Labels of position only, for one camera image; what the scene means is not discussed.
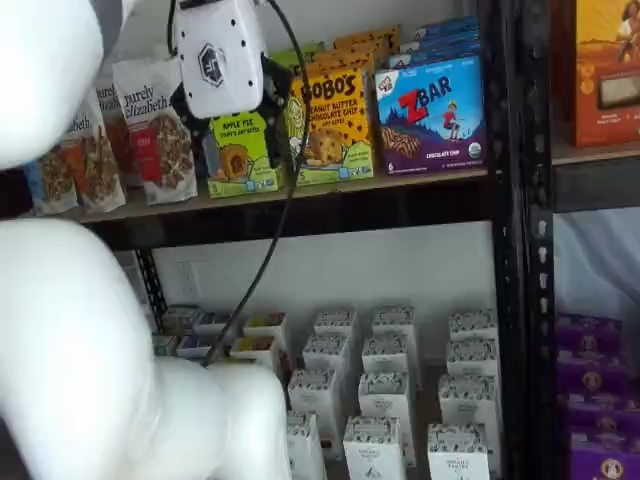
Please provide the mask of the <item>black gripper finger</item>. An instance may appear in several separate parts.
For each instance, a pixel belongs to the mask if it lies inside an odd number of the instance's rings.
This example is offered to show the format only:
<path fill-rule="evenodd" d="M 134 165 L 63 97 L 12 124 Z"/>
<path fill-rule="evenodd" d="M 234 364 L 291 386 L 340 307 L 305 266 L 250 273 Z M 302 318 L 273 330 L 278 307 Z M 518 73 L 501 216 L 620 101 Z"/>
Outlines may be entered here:
<path fill-rule="evenodd" d="M 188 105 L 184 85 L 180 83 L 170 99 L 171 106 L 189 132 L 197 176 L 208 176 L 209 129 L 206 120 L 196 118 Z"/>
<path fill-rule="evenodd" d="M 278 122 L 284 111 L 293 82 L 293 72 L 266 56 L 261 55 L 263 71 L 263 97 L 259 105 L 259 114 L 265 121 L 264 137 L 269 164 L 276 169 L 280 164 L 280 145 L 278 140 Z"/>

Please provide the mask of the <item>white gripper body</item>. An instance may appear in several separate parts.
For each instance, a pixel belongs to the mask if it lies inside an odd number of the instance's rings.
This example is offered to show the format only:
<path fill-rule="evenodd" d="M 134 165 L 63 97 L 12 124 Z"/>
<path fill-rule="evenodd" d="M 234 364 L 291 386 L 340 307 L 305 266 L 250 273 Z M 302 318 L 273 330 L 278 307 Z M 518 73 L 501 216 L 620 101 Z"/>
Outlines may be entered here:
<path fill-rule="evenodd" d="M 254 1 L 181 1 L 175 34 L 193 116 L 206 119 L 259 106 L 265 42 Z"/>

